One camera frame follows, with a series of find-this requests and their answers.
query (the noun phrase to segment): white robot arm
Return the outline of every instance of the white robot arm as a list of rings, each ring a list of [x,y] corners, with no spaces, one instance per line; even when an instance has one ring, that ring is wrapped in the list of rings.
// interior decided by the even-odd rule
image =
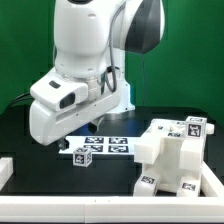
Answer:
[[[43,145],[119,104],[113,48],[154,48],[162,38],[164,11],[161,0],[56,0],[54,22],[55,67],[31,87],[30,131]]]

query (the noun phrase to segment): white base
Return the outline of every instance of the white base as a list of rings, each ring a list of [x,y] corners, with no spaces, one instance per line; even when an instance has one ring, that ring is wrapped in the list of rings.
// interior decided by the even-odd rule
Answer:
[[[0,222],[224,222],[224,187],[205,163],[202,190],[218,197],[0,197]]]

